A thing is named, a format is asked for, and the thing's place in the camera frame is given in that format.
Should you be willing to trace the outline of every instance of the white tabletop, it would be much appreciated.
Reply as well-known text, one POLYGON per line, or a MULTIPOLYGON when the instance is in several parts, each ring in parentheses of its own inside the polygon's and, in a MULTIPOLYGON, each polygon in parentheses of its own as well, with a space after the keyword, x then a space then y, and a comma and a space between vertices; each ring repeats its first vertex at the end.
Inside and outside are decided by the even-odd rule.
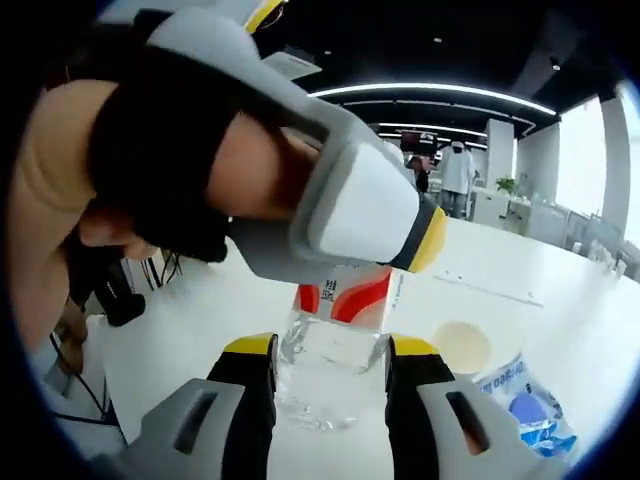
MULTIPOLYGON (((255 277, 237 250, 220 265, 191 262, 185 275, 147 297, 125 327, 103 323, 109 391, 129 441, 142 416, 194 377, 205 377, 231 340, 286 328, 295 286, 255 277)), ((640 361, 640 285, 558 248, 483 225, 451 220, 427 271, 407 275, 390 331, 429 339, 443 322, 481 328, 489 371, 522 350, 591 447, 632 385, 640 361)), ((271 478, 392 478, 384 397, 344 434, 278 422, 271 478), (331 462, 326 462, 331 455, 331 462)))

